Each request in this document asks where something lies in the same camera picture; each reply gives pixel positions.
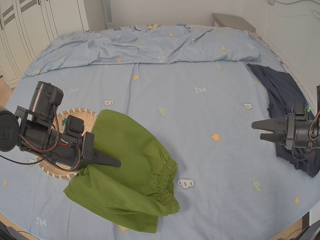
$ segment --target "green fabric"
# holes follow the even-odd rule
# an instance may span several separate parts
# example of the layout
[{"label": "green fabric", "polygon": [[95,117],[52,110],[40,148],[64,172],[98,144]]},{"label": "green fabric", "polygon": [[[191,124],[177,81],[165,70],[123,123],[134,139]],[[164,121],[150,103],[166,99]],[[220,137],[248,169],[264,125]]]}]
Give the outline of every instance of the green fabric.
[{"label": "green fabric", "polygon": [[102,110],[91,131],[94,147],[121,161],[121,168],[89,164],[64,190],[72,201],[120,226],[155,233],[158,216],[179,211],[173,180],[177,163],[132,118]]}]

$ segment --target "folded blanket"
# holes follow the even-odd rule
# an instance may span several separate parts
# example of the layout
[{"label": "folded blanket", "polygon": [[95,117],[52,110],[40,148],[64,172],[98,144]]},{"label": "folded blanket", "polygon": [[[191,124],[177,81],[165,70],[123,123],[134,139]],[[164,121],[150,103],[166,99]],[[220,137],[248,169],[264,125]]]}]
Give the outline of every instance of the folded blanket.
[{"label": "folded blanket", "polygon": [[64,193],[120,226],[155,233],[158,216],[180,209],[173,184],[177,163],[149,131],[116,111],[102,110],[91,132],[94,147],[120,160],[121,168],[89,164]]},{"label": "folded blanket", "polygon": [[[268,90],[270,118],[284,117],[288,113],[292,113],[295,102],[306,101],[290,74],[273,70],[268,66],[247,65]],[[310,113],[310,119],[314,119],[312,113]],[[316,150],[308,159],[299,162],[292,157],[291,150],[287,150],[284,146],[276,144],[275,149],[277,156],[289,161],[296,170],[303,170],[311,177],[315,177],[318,174],[320,169],[320,150]],[[293,151],[298,159],[303,159],[310,154],[309,151],[303,148],[294,148]]]}]

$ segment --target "bed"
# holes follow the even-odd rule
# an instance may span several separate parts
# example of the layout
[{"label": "bed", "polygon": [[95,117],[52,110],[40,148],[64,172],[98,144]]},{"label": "bed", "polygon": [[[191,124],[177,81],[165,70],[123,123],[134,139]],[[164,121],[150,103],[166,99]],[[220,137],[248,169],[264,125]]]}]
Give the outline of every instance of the bed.
[{"label": "bed", "polygon": [[[269,118],[269,99],[247,63],[287,70],[315,112],[315,85],[304,85],[302,71],[293,74],[293,60],[282,63],[288,51],[272,39],[270,21],[279,10],[267,5],[268,17],[257,32],[280,59],[248,31],[137,25],[58,38],[16,87],[6,106],[10,111],[28,108],[37,82],[50,82],[64,92],[58,113],[118,111],[163,144],[178,163],[174,192],[180,211],[160,217],[155,234],[122,229],[70,201],[62,193],[69,180],[48,176],[38,165],[3,160],[0,212],[41,240],[266,240],[300,219],[320,200],[319,176],[295,170],[276,156],[273,143],[260,140],[261,131],[251,129],[253,121]],[[35,159],[18,148],[5,155]],[[183,187],[186,180],[194,184]]]}]

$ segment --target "wicker basket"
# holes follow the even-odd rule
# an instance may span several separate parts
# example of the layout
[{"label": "wicker basket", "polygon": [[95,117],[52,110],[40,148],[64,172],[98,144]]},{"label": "wicker basket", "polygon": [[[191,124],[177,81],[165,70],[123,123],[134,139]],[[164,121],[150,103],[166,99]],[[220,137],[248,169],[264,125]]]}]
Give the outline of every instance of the wicker basket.
[{"label": "wicker basket", "polygon": [[[57,114],[58,123],[59,123],[59,130],[61,130],[62,119],[67,118],[68,115],[72,115],[72,116],[81,118],[84,121],[83,134],[85,134],[86,132],[91,132],[92,127],[94,126],[94,122],[96,121],[96,118],[98,116],[97,113],[93,112],[92,110],[86,109],[86,108],[68,109],[66,111],[63,111],[63,112]],[[70,169],[69,166],[65,166],[65,165],[62,165],[59,163],[57,163],[57,165],[64,168],[64,169]],[[48,174],[49,176],[52,176],[56,179],[70,180],[77,174],[76,172],[68,172],[68,171],[59,170],[46,161],[40,162],[39,166],[46,174]]]}]

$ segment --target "white wardrobe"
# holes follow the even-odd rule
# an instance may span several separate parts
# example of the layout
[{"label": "white wardrobe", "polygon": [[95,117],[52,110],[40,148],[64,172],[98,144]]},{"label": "white wardrobe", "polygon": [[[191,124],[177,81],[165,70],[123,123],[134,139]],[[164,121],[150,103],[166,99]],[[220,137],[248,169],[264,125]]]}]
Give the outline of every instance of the white wardrobe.
[{"label": "white wardrobe", "polygon": [[102,0],[0,0],[0,75],[13,88],[58,36],[104,29]]}]

